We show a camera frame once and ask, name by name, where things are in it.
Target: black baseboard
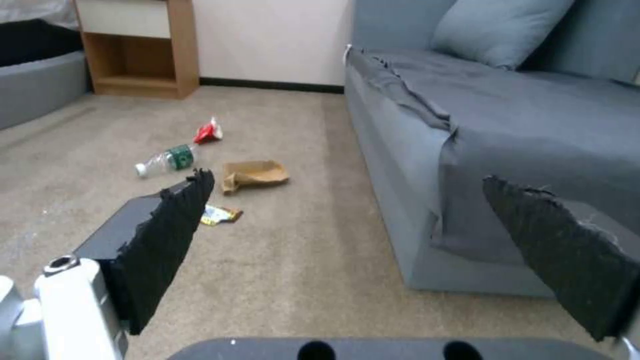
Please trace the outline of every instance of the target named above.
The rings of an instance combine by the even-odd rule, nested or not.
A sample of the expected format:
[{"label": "black baseboard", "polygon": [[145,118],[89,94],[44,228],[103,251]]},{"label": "black baseboard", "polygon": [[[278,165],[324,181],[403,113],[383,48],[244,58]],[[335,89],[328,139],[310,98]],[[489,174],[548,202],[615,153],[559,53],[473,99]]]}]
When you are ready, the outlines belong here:
[{"label": "black baseboard", "polygon": [[329,94],[344,94],[344,86],[338,85],[315,85],[300,83],[281,83],[277,81],[254,81],[221,78],[200,78],[201,85],[212,86],[234,86],[238,88],[258,88],[272,90],[289,90],[304,92],[324,92]]}]

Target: beige carpet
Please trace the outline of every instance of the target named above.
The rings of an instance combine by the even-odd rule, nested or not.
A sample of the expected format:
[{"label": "beige carpet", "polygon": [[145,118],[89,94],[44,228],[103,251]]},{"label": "beige carpet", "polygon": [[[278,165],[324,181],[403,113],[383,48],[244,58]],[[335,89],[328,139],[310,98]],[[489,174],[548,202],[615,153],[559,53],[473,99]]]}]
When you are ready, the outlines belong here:
[{"label": "beige carpet", "polygon": [[133,165],[189,142],[215,114],[201,166],[274,159],[291,182],[223,197],[233,225],[200,227],[129,359],[215,337],[553,337],[594,346],[554,302],[403,287],[341,95],[205,87],[185,101],[87,96],[0,131],[0,274],[23,294],[127,199],[180,181]]}]

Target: sofa armrest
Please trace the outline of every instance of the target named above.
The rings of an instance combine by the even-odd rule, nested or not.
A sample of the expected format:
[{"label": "sofa armrest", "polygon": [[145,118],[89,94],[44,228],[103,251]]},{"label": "sofa armrest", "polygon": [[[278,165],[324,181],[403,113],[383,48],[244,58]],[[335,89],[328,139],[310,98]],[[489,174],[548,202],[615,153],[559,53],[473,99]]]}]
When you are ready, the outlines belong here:
[{"label": "sofa armrest", "polygon": [[427,49],[433,32],[455,0],[356,0],[355,46]]}]

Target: white wall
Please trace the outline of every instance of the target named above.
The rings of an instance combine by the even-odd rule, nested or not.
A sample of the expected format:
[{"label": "white wall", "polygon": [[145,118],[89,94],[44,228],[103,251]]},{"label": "white wall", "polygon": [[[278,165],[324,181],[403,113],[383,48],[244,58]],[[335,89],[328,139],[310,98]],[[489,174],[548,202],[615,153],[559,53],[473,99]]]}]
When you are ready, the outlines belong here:
[{"label": "white wall", "polygon": [[200,76],[342,85],[354,0],[193,0]]}]

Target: bed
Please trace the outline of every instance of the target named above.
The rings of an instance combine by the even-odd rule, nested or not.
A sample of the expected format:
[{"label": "bed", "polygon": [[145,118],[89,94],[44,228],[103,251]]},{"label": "bed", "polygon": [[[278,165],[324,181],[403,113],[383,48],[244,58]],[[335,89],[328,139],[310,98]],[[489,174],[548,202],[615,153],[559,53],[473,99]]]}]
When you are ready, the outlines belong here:
[{"label": "bed", "polygon": [[70,0],[9,0],[0,8],[0,129],[56,110],[89,90]]}]

